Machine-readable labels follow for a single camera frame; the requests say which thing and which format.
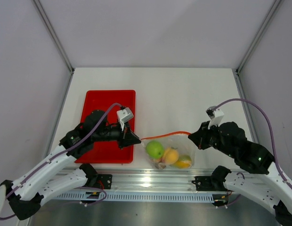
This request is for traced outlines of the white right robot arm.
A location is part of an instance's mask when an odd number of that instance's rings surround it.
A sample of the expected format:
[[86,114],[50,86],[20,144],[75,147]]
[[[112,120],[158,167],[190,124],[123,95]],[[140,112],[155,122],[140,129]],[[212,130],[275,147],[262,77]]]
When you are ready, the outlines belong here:
[[198,191],[234,191],[269,210],[279,224],[292,226],[292,189],[280,177],[275,157],[264,146],[249,141],[235,122],[212,127],[209,122],[203,122],[188,139],[200,150],[212,147],[233,158],[239,168],[269,187],[260,189],[248,182],[243,173],[218,166],[210,176],[195,177],[193,183]]

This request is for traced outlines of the brown kiwi fruit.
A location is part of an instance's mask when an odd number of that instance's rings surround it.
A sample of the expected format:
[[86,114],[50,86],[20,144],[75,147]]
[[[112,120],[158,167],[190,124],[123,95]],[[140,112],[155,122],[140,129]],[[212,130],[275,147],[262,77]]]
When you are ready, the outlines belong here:
[[159,163],[156,163],[156,164],[155,164],[155,167],[156,167],[157,169],[159,169],[159,170],[163,170],[163,169],[165,169],[167,166],[166,166],[164,163],[159,162]]

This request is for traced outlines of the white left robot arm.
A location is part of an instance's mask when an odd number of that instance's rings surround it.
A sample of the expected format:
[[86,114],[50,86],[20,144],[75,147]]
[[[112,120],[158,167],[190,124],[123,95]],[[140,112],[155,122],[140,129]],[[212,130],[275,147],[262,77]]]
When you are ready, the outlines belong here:
[[128,107],[121,106],[116,112],[117,123],[108,123],[108,113],[94,110],[84,122],[69,131],[53,152],[32,170],[19,179],[2,182],[6,189],[6,200],[15,217],[19,220],[28,219],[52,198],[75,188],[103,191],[97,171],[88,163],[59,179],[53,177],[92,150],[96,142],[115,141],[120,149],[141,143],[140,138],[130,129],[129,121],[134,115]]

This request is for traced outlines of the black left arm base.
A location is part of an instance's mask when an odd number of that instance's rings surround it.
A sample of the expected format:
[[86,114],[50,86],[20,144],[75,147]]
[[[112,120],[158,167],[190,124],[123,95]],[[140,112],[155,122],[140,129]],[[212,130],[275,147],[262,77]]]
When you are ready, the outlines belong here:
[[90,164],[82,164],[79,169],[85,173],[87,178],[84,187],[100,188],[102,190],[111,189],[112,174],[99,174]]

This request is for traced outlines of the green apple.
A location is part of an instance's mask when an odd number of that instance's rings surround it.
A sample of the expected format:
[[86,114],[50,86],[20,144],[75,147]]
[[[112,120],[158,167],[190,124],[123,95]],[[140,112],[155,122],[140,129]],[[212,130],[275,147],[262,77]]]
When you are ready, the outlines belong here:
[[151,158],[159,159],[164,154],[164,147],[160,142],[153,140],[147,143],[146,152]]

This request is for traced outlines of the yellow green mango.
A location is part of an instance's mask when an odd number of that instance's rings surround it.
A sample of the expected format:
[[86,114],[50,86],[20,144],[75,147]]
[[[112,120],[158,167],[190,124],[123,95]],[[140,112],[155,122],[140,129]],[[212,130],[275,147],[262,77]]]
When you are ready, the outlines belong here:
[[192,165],[192,159],[189,155],[180,155],[178,160],[172,164],[173,167],[178,169],[187,169]]

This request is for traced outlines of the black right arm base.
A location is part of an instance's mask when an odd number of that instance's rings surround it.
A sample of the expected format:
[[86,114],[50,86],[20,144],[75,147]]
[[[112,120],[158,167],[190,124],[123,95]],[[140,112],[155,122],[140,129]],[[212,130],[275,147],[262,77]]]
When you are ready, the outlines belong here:
[[197,191],[225,192],[227,189],[223,183],[226,181],[226,176],[231,172],[226,167],[218,166],[210,176],[195,176],[191,183],[195,185]]

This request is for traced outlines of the clear zip top bag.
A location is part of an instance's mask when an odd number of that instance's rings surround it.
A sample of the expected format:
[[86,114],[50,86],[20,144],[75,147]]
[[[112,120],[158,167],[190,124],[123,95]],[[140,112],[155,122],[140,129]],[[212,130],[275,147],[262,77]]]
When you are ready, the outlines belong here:
[[141,144],[154,168],[189,169],[194,164],[196,151],[189,135],[186,131],[175,131],[143,138]]

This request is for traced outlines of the orange fruit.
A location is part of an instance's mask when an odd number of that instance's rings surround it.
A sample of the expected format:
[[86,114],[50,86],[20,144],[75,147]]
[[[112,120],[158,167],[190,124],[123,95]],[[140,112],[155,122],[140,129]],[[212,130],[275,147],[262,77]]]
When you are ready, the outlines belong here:
[[179,158],[179,153],[176,149],[168,147],[162,157],[162,161],[166,165],[174,164]]

